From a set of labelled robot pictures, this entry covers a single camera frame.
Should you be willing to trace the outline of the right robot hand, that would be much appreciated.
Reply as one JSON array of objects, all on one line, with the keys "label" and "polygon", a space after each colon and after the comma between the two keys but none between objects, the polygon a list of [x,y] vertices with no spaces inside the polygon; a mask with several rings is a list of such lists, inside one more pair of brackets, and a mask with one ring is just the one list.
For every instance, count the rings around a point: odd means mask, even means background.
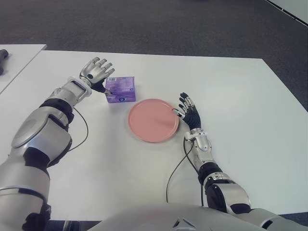
[{"label": "right robot hand", "polygon": [[185,92],[180,94],[179,109],[173,108],[172,112],[181,118],[190,130],[201,128],[201,119],[193,100]]}]

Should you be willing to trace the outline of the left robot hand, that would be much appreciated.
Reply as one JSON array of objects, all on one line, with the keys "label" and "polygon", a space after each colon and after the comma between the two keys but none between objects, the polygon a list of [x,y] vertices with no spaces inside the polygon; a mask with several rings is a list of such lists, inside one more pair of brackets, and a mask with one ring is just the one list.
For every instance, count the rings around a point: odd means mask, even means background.
[{"label": "left robot hand", "polygon": [[112,63],[105,64],[106,59],[95,57],[90,60],[80,71],[79,78],[84,81],[92,90],[105,95],[111,95],[111,91],[103,85],[104,81],[115,71]]}]

